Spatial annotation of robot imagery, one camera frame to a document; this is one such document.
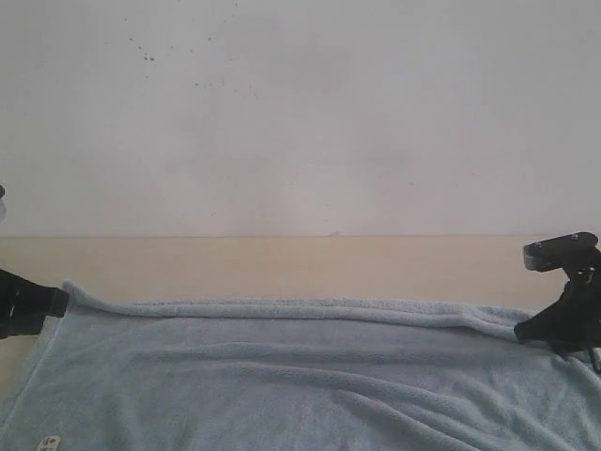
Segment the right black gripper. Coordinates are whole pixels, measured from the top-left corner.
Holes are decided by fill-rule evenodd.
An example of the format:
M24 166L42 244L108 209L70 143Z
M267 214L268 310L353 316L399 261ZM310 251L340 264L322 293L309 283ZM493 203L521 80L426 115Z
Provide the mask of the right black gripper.
M560 338L555 333L559 318ZM579 271L568 281L553 304L530 319L519 322L514 334L520 344L530 341L556 346L557 352L600 348L600 274L593 267Z

